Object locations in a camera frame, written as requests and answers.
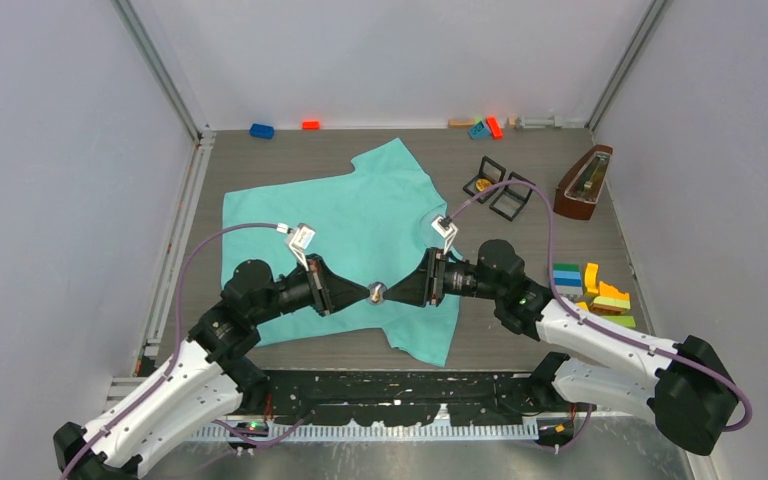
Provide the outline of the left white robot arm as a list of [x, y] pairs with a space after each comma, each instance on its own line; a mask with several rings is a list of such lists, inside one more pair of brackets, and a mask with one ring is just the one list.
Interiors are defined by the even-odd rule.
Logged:
[[279, 277], [262, 260], [240, 263], [220, 301], [141, 385], [96, 419], [55, 432], [63, 478], [141, 479], [208, 422], [237, 409], [258, 412], [266, 376], [246, 356], [260, 340], [258, 326], [307, 307], [327, 316], [368, 295], [317, 254]]

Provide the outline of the teal t-shirt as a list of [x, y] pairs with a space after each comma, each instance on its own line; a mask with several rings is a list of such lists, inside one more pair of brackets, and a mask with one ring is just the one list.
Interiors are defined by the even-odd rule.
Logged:
[[[431, 221], [446, 212], [447, 204], [401, 139], [364, 152], [351, 164], [352, 172], [345, 175], [226, 193], [221, 283], [245, 260], [263, 260], [276, 275], [295, 267], [289, 249], [277, 234], [263, 229], [265, 223], [309, 225], [315, 236], [308, 252], [363, 287], [375, 282], [394, 286], [416, 269], [427, 248], [442, 246]], [[267, 322], [259, 332], [261, 343], [271, 345], [377, 328], [391, 347], [442, 367], [459, 306], [457, 297], [424, 308], [362, 301], [327, 317], [304, 308]]]

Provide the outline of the silver round brooch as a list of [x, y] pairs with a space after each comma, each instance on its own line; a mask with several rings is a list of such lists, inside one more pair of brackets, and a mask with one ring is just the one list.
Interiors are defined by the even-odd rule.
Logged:
[[385, 301], [387, 287], [382, 282], [374, 282], [369, 285], [368, 302], [372, 305], [380, 305]]

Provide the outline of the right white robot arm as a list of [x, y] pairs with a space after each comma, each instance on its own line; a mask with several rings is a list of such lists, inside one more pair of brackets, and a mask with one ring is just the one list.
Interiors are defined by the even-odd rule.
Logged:
[[531, 397], [544, 410], [569, 402], [628, 413], [700, 456], [753, 418], [746, 394], [709, 342], [693, 335], [660, 338], [585, 311], [529, 278], [524, 260], [501, 239], [484, 242], [474, 263], [429, 248], [411, 274], [374, 297], [425, 307], [450, 296], [491, 300], [495, 318], [510, 332], [565, 348], [534, 371]]

